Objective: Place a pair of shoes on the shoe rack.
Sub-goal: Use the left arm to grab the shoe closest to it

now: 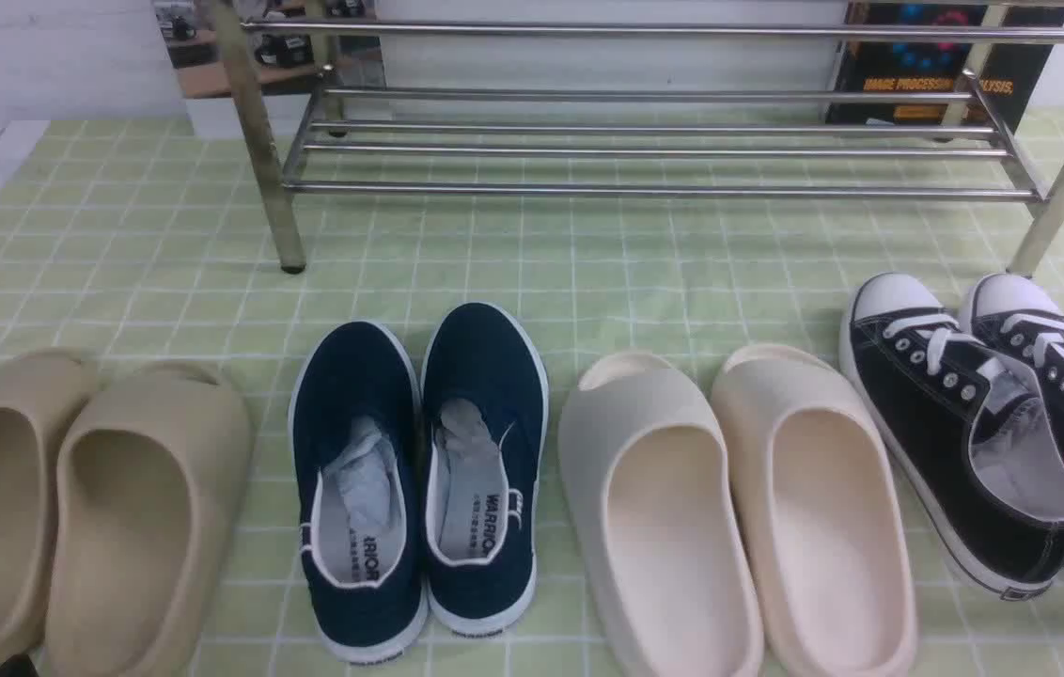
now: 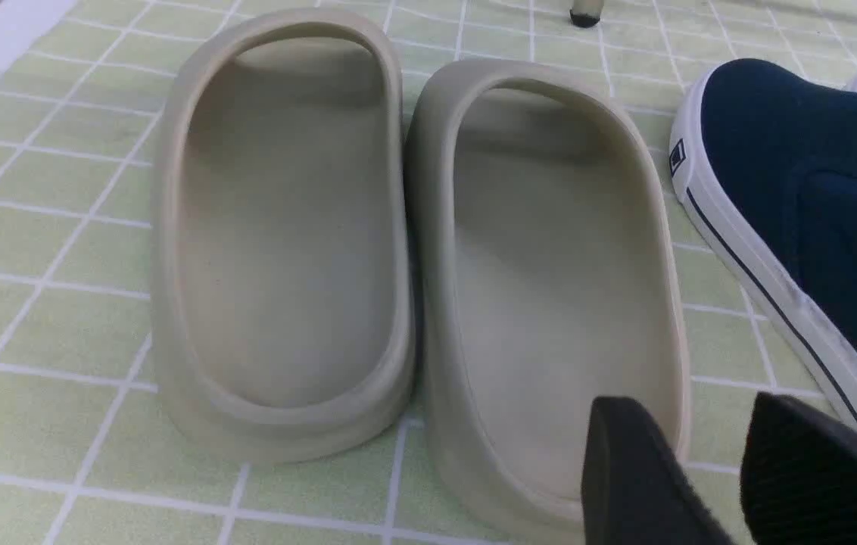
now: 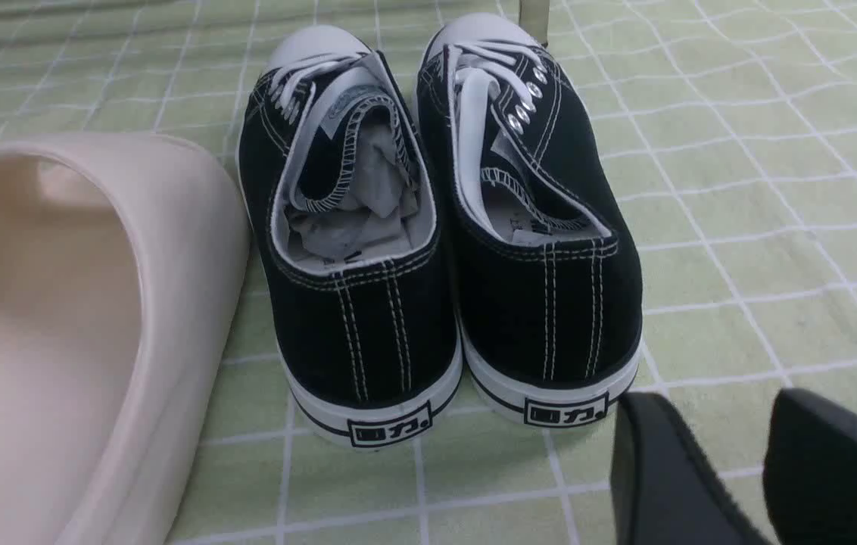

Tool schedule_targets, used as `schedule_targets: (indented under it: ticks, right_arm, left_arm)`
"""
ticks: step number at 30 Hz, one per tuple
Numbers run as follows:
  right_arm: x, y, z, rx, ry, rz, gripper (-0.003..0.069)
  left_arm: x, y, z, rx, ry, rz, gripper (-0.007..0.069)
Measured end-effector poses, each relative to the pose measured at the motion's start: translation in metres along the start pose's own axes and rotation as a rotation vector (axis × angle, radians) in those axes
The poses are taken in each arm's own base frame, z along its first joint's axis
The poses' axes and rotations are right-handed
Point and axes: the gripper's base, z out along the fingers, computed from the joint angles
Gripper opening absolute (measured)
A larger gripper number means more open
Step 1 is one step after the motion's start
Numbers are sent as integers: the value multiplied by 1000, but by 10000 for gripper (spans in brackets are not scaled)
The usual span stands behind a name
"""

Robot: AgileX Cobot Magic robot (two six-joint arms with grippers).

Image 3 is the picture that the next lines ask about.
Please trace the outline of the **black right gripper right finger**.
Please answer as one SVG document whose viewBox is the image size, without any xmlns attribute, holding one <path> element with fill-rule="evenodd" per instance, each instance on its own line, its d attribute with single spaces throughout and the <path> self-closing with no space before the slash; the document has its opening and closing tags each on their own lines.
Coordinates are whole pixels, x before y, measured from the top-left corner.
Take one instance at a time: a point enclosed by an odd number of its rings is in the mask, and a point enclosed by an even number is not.
<svg viewBox="0 0 857 545">
<path fill-rule="evenodd" d="M 779 391 L 763 490 L 781 544 L 857 544 L 857 414 L 803 388 Z"/>
</svg>

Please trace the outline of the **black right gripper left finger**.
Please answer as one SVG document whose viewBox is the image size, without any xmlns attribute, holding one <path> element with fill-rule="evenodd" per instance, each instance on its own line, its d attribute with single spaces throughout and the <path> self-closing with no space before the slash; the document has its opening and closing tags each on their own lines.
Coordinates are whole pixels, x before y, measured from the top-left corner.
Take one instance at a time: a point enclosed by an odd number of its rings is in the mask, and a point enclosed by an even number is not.
<svg viewBox="0 0 857 545">
<path fill-rule="evenodd" d="M 661 394 L 620 399 L 609 489 L 619 544 L 768 544 Z"/>
</svg>

